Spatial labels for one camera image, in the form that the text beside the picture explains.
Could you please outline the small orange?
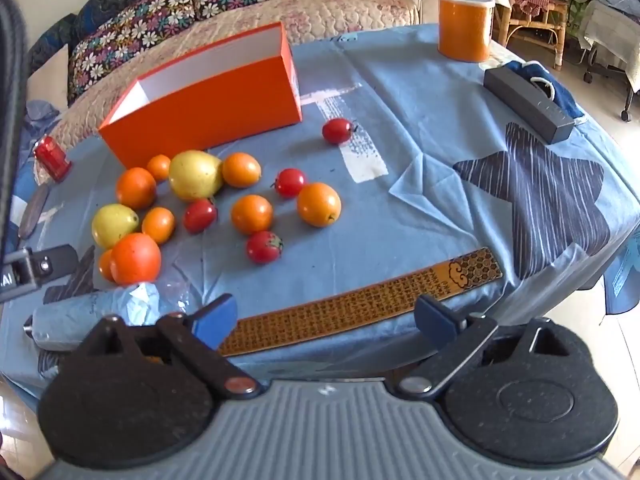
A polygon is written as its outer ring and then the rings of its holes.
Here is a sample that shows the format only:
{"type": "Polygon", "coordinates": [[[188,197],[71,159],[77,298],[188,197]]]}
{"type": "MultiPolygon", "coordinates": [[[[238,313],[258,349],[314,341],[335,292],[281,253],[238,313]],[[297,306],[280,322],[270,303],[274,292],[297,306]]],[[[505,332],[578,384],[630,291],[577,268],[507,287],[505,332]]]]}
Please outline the small orange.
{"type": "Polygon", "coordinates": [[[162,246],[174,234],[176,219],[174,214],[165,207],[150,209],[143,218],[141,231],[162,246]]]}
{"type": "Polygon", "coordinates": [[[99,262],[98,262],[98,269],[100,274],[102,275],[102,278],[104,278],[104,280],[114,283],[115,280],[113,278],[111,263],[112,263],[112,251],[111,249],[109,249],[109,250],[106,250],[102,255],[100,255],[99,262]]]}
{"type": "Polygon", "coordinates": [[[155,155],[146,164],[146,170],[152,174],[157,183],[162,183],[168,179],[170,158],[166,155],[155,155]]]}

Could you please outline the large orange persimmon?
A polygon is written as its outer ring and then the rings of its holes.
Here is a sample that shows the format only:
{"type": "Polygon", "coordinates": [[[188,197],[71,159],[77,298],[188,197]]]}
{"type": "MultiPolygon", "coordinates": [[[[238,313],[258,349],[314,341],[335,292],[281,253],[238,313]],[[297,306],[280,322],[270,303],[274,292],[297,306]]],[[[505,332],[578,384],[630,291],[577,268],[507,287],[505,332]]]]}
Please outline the large orange persimmon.
{"type": "Polygon", "coordinates": [[[120,286],[155,281],[161,266],[160,248],[149,235],[128,234],[112,249],[111,274],[120,286]]]}

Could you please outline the small yellow pear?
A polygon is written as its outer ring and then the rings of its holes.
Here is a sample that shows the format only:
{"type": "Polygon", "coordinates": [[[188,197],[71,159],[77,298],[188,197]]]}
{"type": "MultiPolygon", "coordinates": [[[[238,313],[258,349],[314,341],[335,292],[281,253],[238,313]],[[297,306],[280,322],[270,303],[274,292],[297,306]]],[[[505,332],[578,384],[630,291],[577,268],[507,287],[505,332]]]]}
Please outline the small yellow pear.
{"type": "Polygon", "coordinates": [[[139,226],[138,215],[122,204],[108,204],[101,207],[91,222],[94,242],[103,249],[111,249],[123,237],[134,232],[139,226]]]}

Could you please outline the red tomato front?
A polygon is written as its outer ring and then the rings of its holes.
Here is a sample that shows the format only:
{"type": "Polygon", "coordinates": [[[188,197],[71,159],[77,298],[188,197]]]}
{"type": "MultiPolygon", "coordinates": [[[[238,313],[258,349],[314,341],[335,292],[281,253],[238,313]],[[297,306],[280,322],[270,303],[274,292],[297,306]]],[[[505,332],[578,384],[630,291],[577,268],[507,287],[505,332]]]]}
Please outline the red tomato front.
{"type": "Polygon", "coordinates": [[[256,264],[272,263],[280,258],[283,242],[270,231],[254,233],[246,242],[246,254],[256,264]]]}

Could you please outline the red tomato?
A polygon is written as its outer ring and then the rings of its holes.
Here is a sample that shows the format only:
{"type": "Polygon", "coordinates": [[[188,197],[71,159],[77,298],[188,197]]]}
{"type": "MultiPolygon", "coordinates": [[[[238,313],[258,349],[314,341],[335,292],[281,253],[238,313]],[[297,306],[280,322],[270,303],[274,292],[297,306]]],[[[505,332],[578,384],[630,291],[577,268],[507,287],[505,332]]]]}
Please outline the red tomato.
{"type": "Polygon", "coordinates": [[[186,207],[182,224],[190,234],[198,234],[205,231],[217,218],[215,201],[212,198],[200,198],[186,207]]]}
{"type": "Polygon", "coordinates": [[[327,120],[322,126],[322,136],[329,144],[340,145],[352,138],[356,125],[350,120],[337,117],[327,120]]]}
{"type": "Polygon", "coordinates": [[[246,254],[256,264],[272,263],[280,258],[283,242],[270,231],[254,233],[246,242],[246,254]]]}
{"type": "Polygon", "coordinates": [[[305,185],[306,176],[302,170],[285,168],[277,174],[272,187],[279,196],[289,200],[295,198],[305,185]]]}

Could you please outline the orange with stem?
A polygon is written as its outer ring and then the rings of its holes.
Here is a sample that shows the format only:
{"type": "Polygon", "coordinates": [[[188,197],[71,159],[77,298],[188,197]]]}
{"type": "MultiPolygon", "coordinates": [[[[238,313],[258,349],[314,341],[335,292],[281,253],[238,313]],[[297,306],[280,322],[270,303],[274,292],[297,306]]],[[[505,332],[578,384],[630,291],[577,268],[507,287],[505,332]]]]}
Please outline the orange with stem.
{"type": "Polygon", "coordinates": [[[115,195],[120,204],[133,210],[149,208],[156,199],[155,179],[144,168],[130,168],[117,180],[115,195]]]}

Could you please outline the large yellow pear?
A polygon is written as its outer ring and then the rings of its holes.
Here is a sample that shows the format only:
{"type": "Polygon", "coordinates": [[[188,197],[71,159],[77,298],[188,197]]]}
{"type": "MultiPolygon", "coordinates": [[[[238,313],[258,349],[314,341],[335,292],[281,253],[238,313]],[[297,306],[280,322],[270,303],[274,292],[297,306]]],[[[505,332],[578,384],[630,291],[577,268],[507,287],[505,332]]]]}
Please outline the large yellow pear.
{"type": "Polygon", "coordinates": [[[224,184],[222,161],[203,151],[182,152],[171,159],[168,180],[171,191],[184,202],[213,197],[224,184]]]}

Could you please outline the large orange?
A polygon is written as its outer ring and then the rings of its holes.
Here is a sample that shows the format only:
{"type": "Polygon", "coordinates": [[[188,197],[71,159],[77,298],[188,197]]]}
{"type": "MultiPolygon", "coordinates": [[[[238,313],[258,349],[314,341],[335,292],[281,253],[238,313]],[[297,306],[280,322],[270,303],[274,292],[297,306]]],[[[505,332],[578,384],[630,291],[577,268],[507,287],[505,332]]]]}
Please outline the large orange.
{"type": "Polygon", "coordinates": [[[342,213],[341,197],[322,182],[306,184],[297,196],[296,207],[299,217],[316,228],[330,226],[342,213]]]}

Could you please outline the carved wooden ruler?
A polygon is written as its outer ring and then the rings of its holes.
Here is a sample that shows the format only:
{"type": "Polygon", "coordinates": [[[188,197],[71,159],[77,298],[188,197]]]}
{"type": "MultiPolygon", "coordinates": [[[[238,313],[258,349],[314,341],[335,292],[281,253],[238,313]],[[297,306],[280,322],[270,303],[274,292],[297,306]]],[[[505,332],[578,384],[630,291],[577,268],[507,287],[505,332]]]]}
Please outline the carved wooden ruler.
{"type": "Polygon", "coordinates": [[[422,295],[442,301],[500,278],[497,259],[483,247],[341,295],[242,318],[219,351],[245,356],[350,332],[410,312],[422,295]]]}

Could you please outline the grey glasses case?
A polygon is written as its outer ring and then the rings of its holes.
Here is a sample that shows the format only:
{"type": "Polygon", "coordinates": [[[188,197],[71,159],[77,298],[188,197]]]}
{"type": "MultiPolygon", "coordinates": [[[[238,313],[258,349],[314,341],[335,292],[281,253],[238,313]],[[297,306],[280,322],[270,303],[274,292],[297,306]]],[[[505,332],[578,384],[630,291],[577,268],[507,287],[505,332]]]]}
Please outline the grey glasses case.
{"type": "Polygon", "coordinates": [[[17,235],[20,240],[27,240],[32,235],[32,232],[35,231],[40,214],[42,213],[43,207],[49,196],[49,192],[49,185],[47,183],[43,183],[40,184],[38,188],[36,188],[35,193],[32,194],[32,198],[29,200],[24,210],[21,224],[18,227],[17,235]]]}

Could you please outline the folded blue umbrella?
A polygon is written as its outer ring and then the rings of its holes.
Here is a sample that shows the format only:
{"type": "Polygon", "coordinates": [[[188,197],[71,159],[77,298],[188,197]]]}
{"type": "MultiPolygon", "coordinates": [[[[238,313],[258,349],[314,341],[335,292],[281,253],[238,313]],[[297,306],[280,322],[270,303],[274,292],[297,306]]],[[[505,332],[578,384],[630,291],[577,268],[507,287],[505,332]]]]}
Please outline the folded blue umbrella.
{"type": "Polygon", "coordinates": [[[29,315],[23,330],[40,349],[65,352],[77,348],[106,316],[117,316],[128,326],[145,326],[174,312],[193,313],[197,307],[188,285],[140,283],[44,304],[29,315]]]}

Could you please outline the red soda can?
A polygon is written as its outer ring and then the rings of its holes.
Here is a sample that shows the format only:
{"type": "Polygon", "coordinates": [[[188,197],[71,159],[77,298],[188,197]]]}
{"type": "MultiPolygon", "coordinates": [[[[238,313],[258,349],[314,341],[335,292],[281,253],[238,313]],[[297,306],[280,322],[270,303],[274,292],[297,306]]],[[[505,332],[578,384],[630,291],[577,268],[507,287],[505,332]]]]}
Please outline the red soda can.
{"type": "Polygon", "coordinates": [[[63,181],[72,168],[72,162],[67,158],[58,142],[48,134],[35,144],[34,155],[55,182],[63,181]]]}

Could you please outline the blue tablecloth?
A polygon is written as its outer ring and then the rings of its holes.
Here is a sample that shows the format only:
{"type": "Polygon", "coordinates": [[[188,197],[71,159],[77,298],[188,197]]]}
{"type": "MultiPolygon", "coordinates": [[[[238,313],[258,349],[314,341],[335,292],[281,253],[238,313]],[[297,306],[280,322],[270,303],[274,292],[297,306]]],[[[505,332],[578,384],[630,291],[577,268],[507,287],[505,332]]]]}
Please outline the blue tablecloth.
{"type": "Polygon", "coordinates": [[[162,248],[160,284],[191,287],[198,304],[228,292],[241,318],[276,312],[427,268],[487,247],[502,278],[449,300],[486,308],[503,323],[542,315],[592,280],[639,222],[639,183],[610,136],[592,120],[559,143],[484,88],[483,67],[440,55],[432,26],[360,32],[300,44],[293,58],[300,124],[215,148],[262,165],[253,193],[273,206],[282,256],[258,266],[230,210],[162,248]],[[324,123],[356,125],[340,145],[324,123]],[[330,226],[302,220],[295,198],[272,187],[285,168],[337,192],[330,226]]]}

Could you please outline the cream pillow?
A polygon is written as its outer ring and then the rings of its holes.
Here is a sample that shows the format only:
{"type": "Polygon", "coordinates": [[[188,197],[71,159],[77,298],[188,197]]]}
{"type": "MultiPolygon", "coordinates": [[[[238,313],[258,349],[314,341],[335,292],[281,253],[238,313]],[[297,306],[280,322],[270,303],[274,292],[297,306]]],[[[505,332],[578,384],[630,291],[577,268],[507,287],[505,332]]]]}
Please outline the cream pillow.
{"type": "Polygon", "coordinates": [[[26,100],[46,101],[59,112],[68,109],[68,45],[51,56],[28,78],[26,100]]]}

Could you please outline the dark grey rectangular box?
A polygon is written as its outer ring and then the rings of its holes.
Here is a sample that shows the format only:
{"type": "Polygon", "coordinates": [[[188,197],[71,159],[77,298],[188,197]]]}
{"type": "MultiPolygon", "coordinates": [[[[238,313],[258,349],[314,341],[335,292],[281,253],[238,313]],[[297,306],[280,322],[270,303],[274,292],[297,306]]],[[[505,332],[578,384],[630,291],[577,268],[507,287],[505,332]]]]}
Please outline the dark grey rectangular box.
{"type": "Polygon", "coordinates": [[[548,144],[570,137],[574,119],[565,114],[541,88],[506,66],[486,70],[484,87],[527,122],[548,144]]]}

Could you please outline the orange cardboard box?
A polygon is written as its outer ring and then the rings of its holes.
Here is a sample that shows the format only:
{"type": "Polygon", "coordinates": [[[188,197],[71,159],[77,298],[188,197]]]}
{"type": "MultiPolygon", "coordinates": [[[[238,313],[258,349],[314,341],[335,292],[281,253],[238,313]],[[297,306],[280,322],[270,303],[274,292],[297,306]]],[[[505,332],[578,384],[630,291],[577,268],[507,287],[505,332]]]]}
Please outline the orange cardboard box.
{"type": "Polygon", "coordinates": [[[302,103],[280,22],[206,44],[135,79],[99,126],[126,168],[298,124],[302,103]]]}

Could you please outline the dark blue cloth pouch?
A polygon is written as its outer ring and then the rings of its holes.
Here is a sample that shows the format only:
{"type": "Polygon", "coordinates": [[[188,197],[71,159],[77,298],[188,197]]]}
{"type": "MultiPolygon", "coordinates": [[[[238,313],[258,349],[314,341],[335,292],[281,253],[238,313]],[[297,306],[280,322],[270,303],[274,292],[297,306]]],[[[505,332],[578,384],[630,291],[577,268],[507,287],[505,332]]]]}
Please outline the dark blue cloth pouch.
{"type": "Polygon", "coordinates": [[[575,124],[586,121],[586,115],[576,103],[574,96],[538,61],[510,61],[504,64],[504,67],[544,92],[550,101],[574,120],[575,124]]]}

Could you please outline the left floral cushion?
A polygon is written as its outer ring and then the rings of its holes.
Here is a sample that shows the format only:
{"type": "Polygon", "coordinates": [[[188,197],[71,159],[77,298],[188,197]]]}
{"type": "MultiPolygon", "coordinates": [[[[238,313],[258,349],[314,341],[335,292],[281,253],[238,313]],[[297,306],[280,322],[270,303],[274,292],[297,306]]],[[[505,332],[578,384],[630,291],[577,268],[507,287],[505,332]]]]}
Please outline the left floral cushion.
{"type": "Polygon", "coordinates": [[[67,101],[138,54],[191,27],[192,0],[138,0],[79,41],[70,54],[67,101]]]}

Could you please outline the rattan chair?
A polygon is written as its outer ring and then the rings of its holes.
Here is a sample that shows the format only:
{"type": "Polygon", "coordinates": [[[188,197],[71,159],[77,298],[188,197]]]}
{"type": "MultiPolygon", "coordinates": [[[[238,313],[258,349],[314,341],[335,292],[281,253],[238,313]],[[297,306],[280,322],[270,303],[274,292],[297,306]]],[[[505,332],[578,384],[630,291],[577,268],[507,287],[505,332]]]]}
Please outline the rattan chair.
{"type": "Polygon", "coordinates": [[[507,47],[513,38],[536,44],[553,53],[553,68],[562,70],[570,0],[509,0],[498,4],[494,39],[507,47]]]}

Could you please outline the orange plastic canister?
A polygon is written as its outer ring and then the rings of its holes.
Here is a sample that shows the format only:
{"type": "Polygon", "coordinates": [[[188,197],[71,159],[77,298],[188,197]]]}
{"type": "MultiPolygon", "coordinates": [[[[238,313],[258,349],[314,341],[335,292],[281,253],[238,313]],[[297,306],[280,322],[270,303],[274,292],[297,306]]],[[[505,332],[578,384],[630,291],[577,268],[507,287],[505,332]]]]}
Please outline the orange plastic canister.
{"type": "Polygon", "coordinates": [[[439,52],[462,62],[487,61],[495,6],[495,0],[438,0],[439,52]]]}

